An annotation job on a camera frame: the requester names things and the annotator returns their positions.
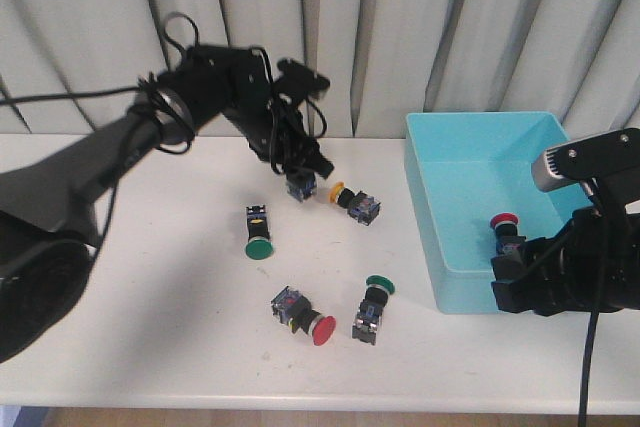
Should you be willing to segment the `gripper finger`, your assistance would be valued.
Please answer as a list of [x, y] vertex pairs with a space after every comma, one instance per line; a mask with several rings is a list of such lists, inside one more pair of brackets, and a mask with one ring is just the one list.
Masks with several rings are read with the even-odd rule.
[[319, 150], [309, 151], [305, 154], [304, 166], [323, 179], [327, 179], [334, 170], [333, 163]]

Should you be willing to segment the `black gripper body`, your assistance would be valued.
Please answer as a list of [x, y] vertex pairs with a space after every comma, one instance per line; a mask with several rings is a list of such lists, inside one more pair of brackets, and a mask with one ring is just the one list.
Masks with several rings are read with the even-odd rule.
[[184, 65], [203, 67], [220, 81], [225, 96], [221, 114], [247, 140], [257, 157], [273, 170], [312, 170], [304, 166], [305, 154], [319, 150], [316, 137], [303, 125], [299, 106], [312, 98], [290, 97], [277, 90], [266, 51], [257, 46], [237, 49], [213, 45], [192, 46]]
[[545, 317], [603, 312], [605, 303], [596, 298], [601, 246], [588, 238], [599, 232], [601, 223], [598, 210], [580, 208], [555, 236], [526, 239], [519, 256], [496, 254], [491, 289], [498, 309]]

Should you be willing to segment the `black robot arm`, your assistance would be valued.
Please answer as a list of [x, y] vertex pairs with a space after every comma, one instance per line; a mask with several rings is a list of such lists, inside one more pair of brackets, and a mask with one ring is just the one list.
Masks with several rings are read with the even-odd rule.
[[521, 244], [491, 260], [499, 310], [604, 313], [639, 308], [639, 215], [624, 234], [590, 208], [578, 209], [552, 238]]
[[30, 166], [1, 176], [1, 357], [34, 343], [79, 301], [106, 232], [96, 201], [154, 149], [190, 145], [217, 116], [277, 172], [327, 177], [332, 163], [299, 107], [329, 80], [259, 47], [194, 45], [173, 70], [142, 80], [125, 115]]

